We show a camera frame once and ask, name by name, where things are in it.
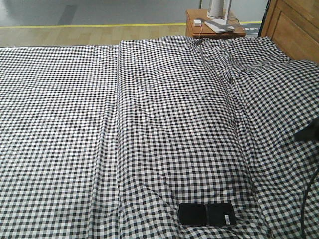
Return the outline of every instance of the charger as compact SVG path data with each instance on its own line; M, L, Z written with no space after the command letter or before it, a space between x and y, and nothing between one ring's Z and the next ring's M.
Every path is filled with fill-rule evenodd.
M194 20L194 26L201 26L201 25L202 25L201 20L199 19Z

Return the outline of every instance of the wooden nightstand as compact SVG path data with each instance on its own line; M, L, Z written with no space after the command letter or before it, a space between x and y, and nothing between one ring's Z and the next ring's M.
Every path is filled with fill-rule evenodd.
M186 36L190 36L190 37L198 39L201 28L198 26L195 27L193 22L197 18L209 20L209 18L206 15L207 15L207 10L205 9L201 9L201 10L188 9L186 11L186 16L187 16ZM224 32L224 33L215 33L204 23L203 32L200 34L200 38L229 39L229 38L235 38L235 37L244 37L246 35L245 30L240 26L238 20L232 19L232 17L234 16L230 14L230 20L228 20L228 23L235 27L234 31Z

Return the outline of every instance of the power cord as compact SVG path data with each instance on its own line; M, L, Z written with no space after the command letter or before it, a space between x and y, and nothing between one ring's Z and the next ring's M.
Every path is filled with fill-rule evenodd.
M300 224L301 224L301 236L302 236L303 239L306 239L305 222L304 222L306 199L307 199L307 196L308 196L308 192L310 190L310 186L314 182L315 177L318 175L318 173L319 173L319 166L318 166L316 172L311 177L311 179L310 179L310 181L309 181L309 183L307 185L307 188L306 188L306 191L305 191L305 194L304 194L304 197L303 197L303 203L301 205Z
M199 35L198 35L198 39L200 39L200 35L201 35L201 33L203 32L203 24L200 25L200 28L201 28L201 30L200 30L200 33L199 33Z

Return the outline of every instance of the lamp base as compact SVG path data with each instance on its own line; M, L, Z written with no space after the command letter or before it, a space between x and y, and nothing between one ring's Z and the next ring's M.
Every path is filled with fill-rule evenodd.
M232 25L225 24L225 20L220 18L207 20L205 24L216 33L233 31L235 29Z

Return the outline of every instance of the black cable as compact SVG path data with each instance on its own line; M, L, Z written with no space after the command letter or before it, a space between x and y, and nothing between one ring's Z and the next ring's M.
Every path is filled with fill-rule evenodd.
M264 13L264 16L263 16L263 20L262 20L262 22L261 22L261 24L260 24L260 28L259 28L258 36L257 36L257 37L260 37L261 31L263 30L264 23L265 23L266 16L267 16L267 12L268 12L269 5L270 5L270 1L271 1L271 0L268 0L268 2L267 2L266 9L265 9L265 13Z
M319 173L319 166L316 170L316 172L313 174L313 176L311 177L308 185L307 185L307 188L306 188L306 191L305 191L305 194L304 194L304 197L303 197L303 203L301 205L301 215L300 215L300 224L301 224L301 236L303 239L306 239L306 234L305 234L305 223L304 223L304 214L305 214L305 204L306 204L306 199L307 199L307 195L308 195L308 192L310 190L310 186L311 184L314 182L314 179L315 177L318 175Z

